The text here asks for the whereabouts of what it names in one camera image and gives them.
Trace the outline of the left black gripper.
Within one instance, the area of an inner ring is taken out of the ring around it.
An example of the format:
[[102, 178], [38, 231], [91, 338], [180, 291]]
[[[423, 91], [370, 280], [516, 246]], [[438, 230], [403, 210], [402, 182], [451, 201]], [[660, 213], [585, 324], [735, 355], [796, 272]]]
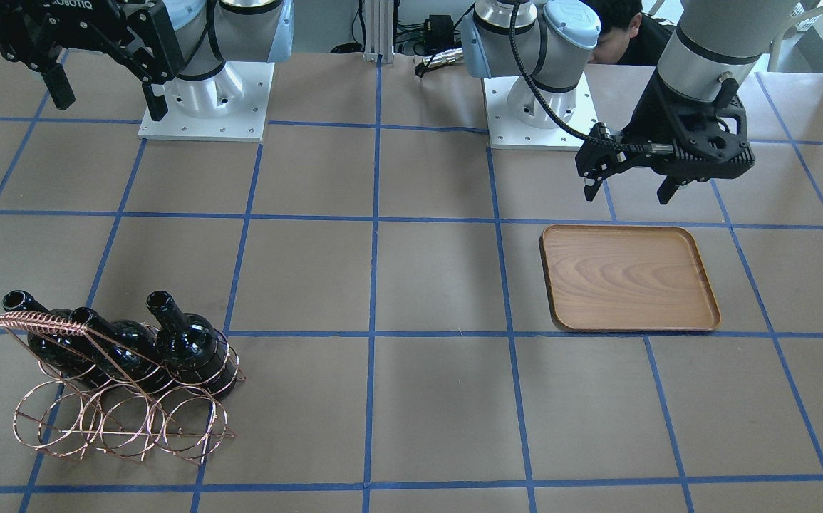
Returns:
[[734, 179], [754, 165], [747, 139], [746, 110], [733, 77], [716, 84], [714, 100], [694, 100], [671, 90], [653, 72], [620, 131], [598, 121], [591, 127], [575, 155], [577, 175], [584, 180], [584, 198], [594, 201], [602, 182], [623, 172], [632, 155], [630, 144], [668, 144], [670, 155], [657, 155], [653, 171], [666, 178], [658, 186], [658, 202], [667, 205], [675, 193], [693, 179]]

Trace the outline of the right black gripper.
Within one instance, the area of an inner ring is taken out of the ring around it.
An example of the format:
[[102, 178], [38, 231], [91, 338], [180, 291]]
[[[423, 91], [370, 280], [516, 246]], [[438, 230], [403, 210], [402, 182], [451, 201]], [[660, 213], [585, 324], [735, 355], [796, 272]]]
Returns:
[[169, 107], [156, 86], [180, 71], [184, 58], [163, 1], [0, 1], [0, 53], [40, 68], [57, 110], [76, 101], [63, 49], [101, 53], [119, 48], [117, 62], [139, 81], [148, 116], [161, 121]]

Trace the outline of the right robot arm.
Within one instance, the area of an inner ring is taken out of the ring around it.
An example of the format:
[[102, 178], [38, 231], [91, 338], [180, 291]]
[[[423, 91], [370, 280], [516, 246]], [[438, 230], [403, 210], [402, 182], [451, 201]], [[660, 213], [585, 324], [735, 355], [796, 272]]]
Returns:
[[42, 78], [51, 100], [76, 100], [63, 50], [89, 50], [127, 68], [151, 120], [167, 113], [170, 88], [194, 117], [220, 114], [242, 98], [232, 63], [277, 63], [293, 51], [291, 1], [0, 1], [0, 53]]

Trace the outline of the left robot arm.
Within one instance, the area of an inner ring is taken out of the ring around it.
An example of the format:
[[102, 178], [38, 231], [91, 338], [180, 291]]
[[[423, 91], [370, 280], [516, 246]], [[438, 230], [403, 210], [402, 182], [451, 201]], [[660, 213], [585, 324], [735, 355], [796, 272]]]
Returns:
[[585, 66], [614, 31], [584, 1], [476, 1], [460, 20], [461, 50], [476, 78], [514, 79], [513, 116], [581, 140], [575, 155], [584, 196], [602, 182], [648, 167], [664, 177], [666, 204], [691, 182], [735, 179], [755, 165], [740, 85], [776, 36], [792, 1], [688, 1], [622, 130], [568, 124]]

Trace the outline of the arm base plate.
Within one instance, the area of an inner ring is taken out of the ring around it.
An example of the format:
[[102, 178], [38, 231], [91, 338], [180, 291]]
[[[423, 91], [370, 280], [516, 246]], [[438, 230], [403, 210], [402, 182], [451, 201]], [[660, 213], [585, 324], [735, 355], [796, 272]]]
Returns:
[[145, 140], [260, 143], [264, 139], [274, 63], [226, 62], [201, 81], [176, 78], [164, 85], [169, 111], [160, 121], [144, 114]]
[[[546, 113], [524, 79], [483, 78], [482, 85], [493, 149], [568, 150], [577, 152], [583, 140], [562, 130]], [[555, 115], [571, 129], [587, 134], [597, 121], [596, 107], [585, 74], [574, 90], [542, 91]]]

